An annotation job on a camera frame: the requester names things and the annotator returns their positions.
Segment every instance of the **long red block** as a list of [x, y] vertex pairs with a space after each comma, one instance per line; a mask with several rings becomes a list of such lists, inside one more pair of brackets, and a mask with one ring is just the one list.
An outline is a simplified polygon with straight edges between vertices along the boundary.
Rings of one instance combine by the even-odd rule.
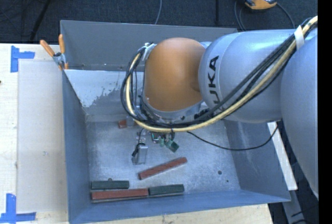
[[148, 188], [112, 190], [112, 191], [96, 191], [91, 193], [92, 200], [101, 199], [129, 199], [147, 197], [149, 195]]
[[174, 167], [178, 167], [178, 166], [180, 166], [182, 164], [185, 164], [185, 163], [187, 163], [187, 158], [185, 158], [185, 157], [178, 158], [178, 159], [175, 159], [175, 160], [171, 160], [167, 163], [149, 168], [145, 171], [141, 171], [139, 173], [139, 179], [140, 180], [146, 179], [148, 177], [151, 177], [151, 176], [154, 176], [156, 174], [162, 173], [164, 171], [170, 170]]

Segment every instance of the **dark green block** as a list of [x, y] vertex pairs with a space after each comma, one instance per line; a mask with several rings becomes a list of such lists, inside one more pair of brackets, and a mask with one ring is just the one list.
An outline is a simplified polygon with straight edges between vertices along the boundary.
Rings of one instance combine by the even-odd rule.
[[183, 185], [164, 185], [149, 187], [149, 196], [181, 194], [185, 188]]
[[91, 190], [104, 190], [104, 189], [128, 189], [129, 181], [128, 180], [101, 180], [101, 181], [92, 181]]

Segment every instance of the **yellow cable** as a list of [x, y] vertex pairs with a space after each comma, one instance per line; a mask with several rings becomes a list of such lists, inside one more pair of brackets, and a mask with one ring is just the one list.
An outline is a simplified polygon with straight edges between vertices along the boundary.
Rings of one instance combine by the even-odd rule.
[[[303, 27], [303, 29], [302, 29], [303, 34], [305, 34], [309, 30], [309, 28], [317, 22], [317, 19], [318, 19], [318, 16], [312, 18], [307, 23], [307, 25], [305, 25]], [[283, 63], [292, 54], [295, 47], [296, 47], [296, 41], [293, 40], [292, 43], [290, 44], [290, 46], [287, 48], [287, 50], [281, 56], [281, 58], [276, 62], [274, 67], [265, 75], [265, 77], [260, 81], [260, 83], [258, 83], [250, 92], [248, 92], [248, 94], [246, 96], [244, 96], [242, 99], [240, 99], [237, 103], [230, 106], [227, 110], [220, 113], [219, 115], [209, 119], [208, 121], [205, 121], [205, 122], [200, 123], [200, 124], [191, 125], [189, 127], [173, 128], [173, 129], [171, 129], [171, 128], [161, 128], [161, 127], [152, 127], [150, 125], [146, 125], [146, 124], [144, 124], [140, 121], [137, 121], [137, 120], [135, 120], [135, 122], [139, 126], [141, 126], [142, 128], [145, 128], [145, 129], [147, 129], [149, 131], [152, 131], [152, 132], [171, 133], [171, 132], [187, 132], [187, 131], [195, 130], [195, 129], [199, 129], [199, 128], [205, 127], [207, 125], [210, 125], [210, 124], [212, 124], [216, 121], [219, 121], [219, 120], [227, 117], [228, 115], [232, 114], [234, 111], [236, 111], [237, 109], [242, 107], [248, 100], [250, 100], [256, 94], [256, 92], [258, 92], [259, 89], [263, 85], [265, 85], [270, 80], [270, 78], [272, 78], [273, 74], [277, 72], [277, 70], [283, 65]], [[133, 64], [136, 62], [136, 60], [138, 58], [139, 58], [139, 54], [136, 55], [136, 57], [134, 58], [131, 66], [130, 66], [130, 69], [132, 68]], [[130, 101], [130, 90], [129, 90], [130, 81], [131, 81], [131, 76], [129, 76], [127, 81], [126, 81], [126, 100], [127, 100], [127, 106], [128, 106], [128, 109], [129, 109], [130, 113], [134, 115], [135, 113], [133, 111], [133, 108], [132, 108], [131, 104], [129, 103], [129, 101]]]

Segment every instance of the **gray metal bin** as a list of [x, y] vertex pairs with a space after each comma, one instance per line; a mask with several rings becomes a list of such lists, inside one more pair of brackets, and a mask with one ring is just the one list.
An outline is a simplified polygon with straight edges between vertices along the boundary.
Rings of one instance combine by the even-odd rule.
[[[149, 138], [145, 164], [133, 165], [131, 153], [140, 127], [118, 128], [126, 117], [119, 85], [128, 62], [146, 42], [170, 37], [214, 41], [235, 29], [61, 21], [69, 69], [62, 74], [65, 152], [70, 223], [202, 211], [214, 208], [285, 202], [291, 199], [272, 141], [249, 151], [229, 151], [177, 133], [180, 148], [171, 152]], [[193, 131], [229, 148], [262, 144], [266, 123], [221, 120]], [[139, 180], [146, 168], [186, 157], [188, 162]], [[184, 184], [183, 195], [92, 203], [90, 183], [108, 178], [129, 180], [130, 188]]]

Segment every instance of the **blue tape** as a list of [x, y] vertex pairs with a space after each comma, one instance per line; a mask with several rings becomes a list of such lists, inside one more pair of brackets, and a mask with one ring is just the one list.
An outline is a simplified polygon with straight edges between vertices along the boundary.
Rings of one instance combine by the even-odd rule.
[[17, 221], [33, 221], [36, 218], [36, 212], [27, 214], [16, 214], [16, 196], [6, 194], [6, 212], [1, 213], [0, 223], [16, 224]]
[[33, 59], [35, 57], [34, 52], [20, 52], [19, 48], [11, 46], [11, 63], [10, 72], [17, 72], [19, 70], [19, 59]]

